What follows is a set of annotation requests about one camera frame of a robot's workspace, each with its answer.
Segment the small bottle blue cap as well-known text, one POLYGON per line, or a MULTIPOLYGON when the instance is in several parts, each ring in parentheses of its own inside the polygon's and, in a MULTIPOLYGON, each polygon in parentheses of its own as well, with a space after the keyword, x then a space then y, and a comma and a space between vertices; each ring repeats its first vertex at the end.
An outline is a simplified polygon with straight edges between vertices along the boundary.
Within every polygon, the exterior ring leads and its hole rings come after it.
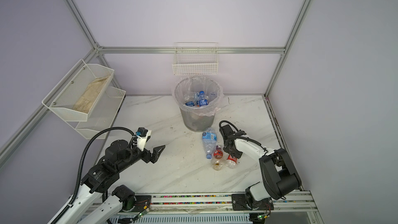
POLYGON ((197 103, 199 107, 207 106, 208 100, 204 91, 200 91, 197 97, 197 103))

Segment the bottle blue label white cap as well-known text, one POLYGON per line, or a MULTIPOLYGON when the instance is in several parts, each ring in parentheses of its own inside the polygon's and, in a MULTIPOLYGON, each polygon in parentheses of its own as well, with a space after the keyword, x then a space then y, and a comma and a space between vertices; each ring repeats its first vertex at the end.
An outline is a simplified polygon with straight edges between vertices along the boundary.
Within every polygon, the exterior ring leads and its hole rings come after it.
POLYGON ((195 107, 195 103, 193 101, 188 101, 185 103, 186 106, 195 107))

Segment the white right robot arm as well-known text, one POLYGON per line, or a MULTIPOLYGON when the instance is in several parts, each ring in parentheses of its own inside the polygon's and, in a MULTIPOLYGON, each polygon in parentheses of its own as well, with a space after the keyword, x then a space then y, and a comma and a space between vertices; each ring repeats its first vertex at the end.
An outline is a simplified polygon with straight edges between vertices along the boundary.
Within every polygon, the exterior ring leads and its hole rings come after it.
POLYGON ((273 210, 273 201, 280 200, 302 186, 301 178, 289 153, 283 149, 272 149, 255 141, 243 130, 229 121, 219 122, 223 138, 223 150, 232 159, 246 155, 258 162, 262 180, 249 186, 244 194, 232 196, 234 210, 273 210))

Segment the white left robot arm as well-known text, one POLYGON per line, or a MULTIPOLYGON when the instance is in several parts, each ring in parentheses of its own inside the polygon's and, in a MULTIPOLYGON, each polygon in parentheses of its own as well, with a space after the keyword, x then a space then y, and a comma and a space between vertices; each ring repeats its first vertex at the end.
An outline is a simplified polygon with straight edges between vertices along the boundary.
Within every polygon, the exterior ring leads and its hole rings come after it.
MULTIPOLYGON (((121 172, 140 160, 156 163, 166 146, 158 146, 149 151, 145 148, 146 141, 147 138, 139 138, 138 147, 134 149, 126 140, 112 142, 105 150, 104 157, 85 176, 78 173, 74 193, 49 223, 78 223, 89 207, 119 180, 121 172)), ((118 186, 99 208, 84 218, 84 222, 101 224, 125 205, 133 208, 135 201, 135 193, 131 189, 125 185, 118 186)))

